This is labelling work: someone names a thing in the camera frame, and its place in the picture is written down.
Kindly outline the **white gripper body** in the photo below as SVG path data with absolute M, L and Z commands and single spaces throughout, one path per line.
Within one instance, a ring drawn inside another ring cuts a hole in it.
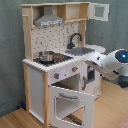
M 105 55 L 95 52 L 88 59 L 85 60 L 85 63 L 91 66 L 96 71 L 98 71 L 107 79 L 109 80 L 116 79 L 119 76 L 118 72 L 108 71 L 102 67 L 101 60 L 103 58 L 105 58 Z

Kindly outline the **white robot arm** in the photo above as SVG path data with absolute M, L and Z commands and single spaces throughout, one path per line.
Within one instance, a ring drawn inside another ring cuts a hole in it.
M 128 51 L 115 50 L 108 55 L 95 52 L 85 63 L 109 80 L 118 80 L 118 85 L 128 90 Z

